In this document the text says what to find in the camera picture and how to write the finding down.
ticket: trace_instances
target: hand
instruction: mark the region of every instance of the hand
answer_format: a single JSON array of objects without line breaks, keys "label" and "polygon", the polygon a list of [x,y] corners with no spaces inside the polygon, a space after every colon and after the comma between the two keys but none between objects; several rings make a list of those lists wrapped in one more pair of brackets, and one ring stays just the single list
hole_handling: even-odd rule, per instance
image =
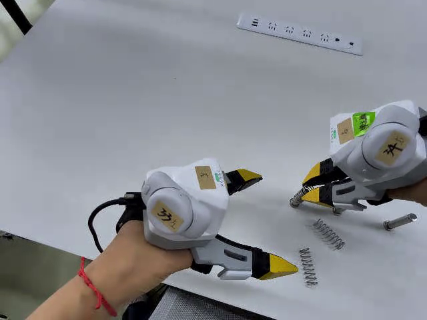
[{"label": "hand", "polygon": [[415,201],[427,207],[427,179],[415,185],[388,190],[387,194],[392,199]]},{"label": "hand", "polygon": [[143,223],[129,221],[85,271],[117,308],[147,293],[172,273],[189,268],[192,260],[189,250],[166,251],[149,244]]}]

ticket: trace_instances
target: label sticker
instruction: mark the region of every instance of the label sticker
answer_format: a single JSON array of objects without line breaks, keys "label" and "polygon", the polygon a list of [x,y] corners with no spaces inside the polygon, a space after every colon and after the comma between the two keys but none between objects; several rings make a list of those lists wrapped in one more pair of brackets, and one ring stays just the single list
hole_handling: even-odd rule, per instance
[{"label": "label sticker", "polygon": [[346,143],[354,139],[352,120],[350,118],[339,123],[337,126],[338,138],[340,138],[340,144]]},{"label": "label sticker", "polygon": [[167,205],[163,202],[158,201],[151,214],[162,222],[170,231],[176,232],[181,227],[184,220],[174,213]]},{"label": "label sticker", "polygon": [[209,165],[201,165],[199,167],[194,167],[194,169],[201,190],[216,189],[214,176],[212,175],[212,170]]},{"label": "label sticker", "polygon": [[354,136],[364,135],[375,120],[375,112],[360,112],[353,114]]},{"label": "label sticker", "polygon": [[393,131],[387,138],[387,141],[381,146],[375,159],[393,165],[399,158],[400,154],[405,150],[410,138],[399,131]]}]

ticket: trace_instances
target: power strip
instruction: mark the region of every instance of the power strip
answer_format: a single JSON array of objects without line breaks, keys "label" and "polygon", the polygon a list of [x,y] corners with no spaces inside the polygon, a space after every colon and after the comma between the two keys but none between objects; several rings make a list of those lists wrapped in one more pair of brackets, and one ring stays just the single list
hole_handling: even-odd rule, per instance
[{"label": "power strip", "polygon": [[297,23],[266,19],[259,15],[242,13],[237,23],[239,29],[273,35],[274,37],[294,40],[310,45],[338,50],[353,55],[362,55],[362,40],[343,36],[338,33],[318,31]]}]

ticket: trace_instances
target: coil spring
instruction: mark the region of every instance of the coil spring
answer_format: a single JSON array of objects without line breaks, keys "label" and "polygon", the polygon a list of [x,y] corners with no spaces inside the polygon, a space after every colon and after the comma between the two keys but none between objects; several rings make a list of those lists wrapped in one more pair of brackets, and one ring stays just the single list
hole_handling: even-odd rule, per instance
[{"label": "coil spring", "polygon": [[314,272],[314,264],[310,248],[301,249],[300,257],[302,262],[302,269],[304,270],[304,280],[306,282],[306,286],[312,287],[314,285],[317,285],[318,278],[316,277],[316,273]]},{"label": "coil spring", "polygon": [[320,234],[322,240],[327,244],[334,247],[336,250],[340,250],[346,245],[344,241],[332,230],[332,228],[324,223],[323,220],[318,219],[314,224],[313,228]]},{"label": "coil spring", "polygon": [[291,199],[289,199],[289,204],[291,207],[296,208],[298,205],[304,202],[302,197],[313,190],[314,187],[302,187]]}]

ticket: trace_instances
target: metal pin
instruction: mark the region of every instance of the metal pin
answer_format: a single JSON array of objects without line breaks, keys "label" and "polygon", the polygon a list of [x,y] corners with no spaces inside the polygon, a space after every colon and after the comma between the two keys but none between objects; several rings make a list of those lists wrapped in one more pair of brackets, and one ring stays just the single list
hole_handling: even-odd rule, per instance
[{"label": "metal pin", "polygon": [[403,217],[397,218],[395,220],[387,220],[383,223],[385,230],[391,231],[394,228],[400,227],[401,225],[405,225],[407,223],[411,223],[417,220],[417,216],[415,213],[410,213],[409,215],[404,215]]}]

